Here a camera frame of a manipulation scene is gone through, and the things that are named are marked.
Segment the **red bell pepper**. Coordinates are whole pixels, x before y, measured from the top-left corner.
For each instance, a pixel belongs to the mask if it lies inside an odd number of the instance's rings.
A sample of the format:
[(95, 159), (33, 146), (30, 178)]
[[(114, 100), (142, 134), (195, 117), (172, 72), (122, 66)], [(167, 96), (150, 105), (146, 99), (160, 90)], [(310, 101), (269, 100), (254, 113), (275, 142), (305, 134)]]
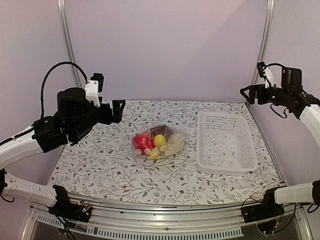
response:
[(150, 137), (137, 134), (132, 139), (132, 145), (134, 147), (134, 152), (138, 156), (150, 155), (154, 149), (154, 143)]

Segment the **purple grape bunch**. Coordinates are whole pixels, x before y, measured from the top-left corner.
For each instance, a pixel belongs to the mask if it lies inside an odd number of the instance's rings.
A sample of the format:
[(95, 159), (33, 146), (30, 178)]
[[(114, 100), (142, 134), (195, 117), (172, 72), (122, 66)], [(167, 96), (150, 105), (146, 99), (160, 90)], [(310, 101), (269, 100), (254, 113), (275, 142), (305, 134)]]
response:
[(168, 139), (171, 135), (174, 134), (174, 131), (167, 125), (157, 125), (150, 129), (150, 135), (155, 137), (156, 135), (163, 135)]

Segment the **yellow lemon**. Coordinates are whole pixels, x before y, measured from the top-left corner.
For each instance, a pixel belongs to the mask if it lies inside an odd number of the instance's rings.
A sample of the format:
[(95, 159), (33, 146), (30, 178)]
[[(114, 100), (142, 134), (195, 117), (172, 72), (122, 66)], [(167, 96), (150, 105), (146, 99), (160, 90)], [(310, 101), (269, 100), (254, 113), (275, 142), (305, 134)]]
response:
[(165, 146), (167, 144), (167, 140), (163, 134), (157, 134), (153, 138), (153, 144), (155, 147), (160, 149), (162, 146)]

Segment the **clear zip top bag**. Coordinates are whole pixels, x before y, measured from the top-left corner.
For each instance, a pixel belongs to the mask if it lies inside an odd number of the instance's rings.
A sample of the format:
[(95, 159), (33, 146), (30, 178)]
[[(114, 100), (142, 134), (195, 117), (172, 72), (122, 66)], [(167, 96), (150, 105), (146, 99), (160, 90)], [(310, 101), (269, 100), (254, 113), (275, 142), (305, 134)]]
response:
[(137, 156), (158, 160), (177, 155), (185, 148), (188, 140), (186, 133), (160, 124), (136, 134), (131, 144)]

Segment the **white plastic basket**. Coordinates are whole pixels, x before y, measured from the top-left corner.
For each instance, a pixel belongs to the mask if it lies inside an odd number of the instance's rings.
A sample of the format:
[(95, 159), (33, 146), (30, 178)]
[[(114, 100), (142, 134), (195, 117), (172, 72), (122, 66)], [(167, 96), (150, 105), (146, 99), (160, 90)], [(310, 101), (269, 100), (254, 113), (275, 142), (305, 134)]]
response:
[(199, 112), (195, 159), (204, 174), (254, 172), (258, 159), (247, 120), (235, 114)]

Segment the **white cauliflower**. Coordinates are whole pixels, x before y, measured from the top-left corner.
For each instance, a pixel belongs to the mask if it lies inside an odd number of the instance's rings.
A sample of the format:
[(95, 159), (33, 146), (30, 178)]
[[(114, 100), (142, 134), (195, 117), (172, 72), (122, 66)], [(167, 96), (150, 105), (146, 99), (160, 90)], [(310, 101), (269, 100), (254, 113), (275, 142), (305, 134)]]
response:
[(165, 156), (171, 156), (173, 154), (181, 151), (185, 146), (185, 140), (171, 140), (166, 144), (166, 149), (164, 150)]

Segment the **orange mini pumpkin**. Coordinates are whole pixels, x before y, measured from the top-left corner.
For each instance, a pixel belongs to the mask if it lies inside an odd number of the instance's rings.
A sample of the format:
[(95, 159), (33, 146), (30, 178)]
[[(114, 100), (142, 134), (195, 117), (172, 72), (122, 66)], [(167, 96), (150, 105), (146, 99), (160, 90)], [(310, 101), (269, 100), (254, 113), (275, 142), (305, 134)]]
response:
[(150, 137), (151, 137), (151, 135), (150, 135), (149, 132), (143, 132), (142, 135), (143, 135), (144, 137), (147, 137), (147, 138), (150, 138)]

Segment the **yellow corn cob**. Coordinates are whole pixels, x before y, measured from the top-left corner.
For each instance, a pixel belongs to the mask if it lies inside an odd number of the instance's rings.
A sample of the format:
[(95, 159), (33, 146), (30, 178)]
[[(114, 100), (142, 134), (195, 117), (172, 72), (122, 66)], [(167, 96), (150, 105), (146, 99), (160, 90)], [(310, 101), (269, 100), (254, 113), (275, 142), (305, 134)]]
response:
[(147, 158), (148, 160), (156, 160), (156, 159), (159, 159), (160, 156), (159, 156), (159, 154), (157, 154), (154, 150), (152, 150), (152, 151), (150, 152), (150, 154), (148, 154), (148, 155), (146, 156), (146, 158)]

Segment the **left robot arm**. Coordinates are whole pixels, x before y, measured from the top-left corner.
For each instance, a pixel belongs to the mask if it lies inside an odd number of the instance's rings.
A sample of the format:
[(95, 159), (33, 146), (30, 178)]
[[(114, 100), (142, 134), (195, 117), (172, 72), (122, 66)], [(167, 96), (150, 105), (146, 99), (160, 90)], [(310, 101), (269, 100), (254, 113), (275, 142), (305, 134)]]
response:
[(102, 103), (96, 82), (85, 88), (72, 87), (57, 94), (54, 115), (41, 115), (31, 125), (0, 143), (0, 195), (35, 202), (55, 209), (63, 216), (74, 213), (67, 191), (47, 186), (48, 170), (40, 156), (82, 140), (96, 124), (120, 123), (125, 100)]

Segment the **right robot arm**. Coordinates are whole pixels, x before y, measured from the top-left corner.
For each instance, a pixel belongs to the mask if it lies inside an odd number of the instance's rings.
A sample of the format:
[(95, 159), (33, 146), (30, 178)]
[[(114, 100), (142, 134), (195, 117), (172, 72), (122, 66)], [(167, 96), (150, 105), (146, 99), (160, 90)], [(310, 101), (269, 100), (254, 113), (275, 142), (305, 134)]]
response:
[(287, 186), (267, 190), (258, 213), (278, 206), (320, 204), (320, 100), (303, 89), (302, 71), (280, 63), (257, 63), (264, 83), (240, 90)]

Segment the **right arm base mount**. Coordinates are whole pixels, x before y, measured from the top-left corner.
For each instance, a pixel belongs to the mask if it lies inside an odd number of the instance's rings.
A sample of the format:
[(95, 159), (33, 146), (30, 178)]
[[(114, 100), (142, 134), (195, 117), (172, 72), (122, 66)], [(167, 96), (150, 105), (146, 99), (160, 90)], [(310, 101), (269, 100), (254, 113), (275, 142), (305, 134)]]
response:
[(257, 229), (264, 235), (275, 234), (278, 227), (284, 220), (284, 207), (277, 204), (275, 200), (275, 191), (278, 187), (268, 189), (263, 196), (262, 201), (247, 198), (241, 205), (241, 215), (245, 223), (265, 221), (273, 218), (271, 221), (261, 222)]

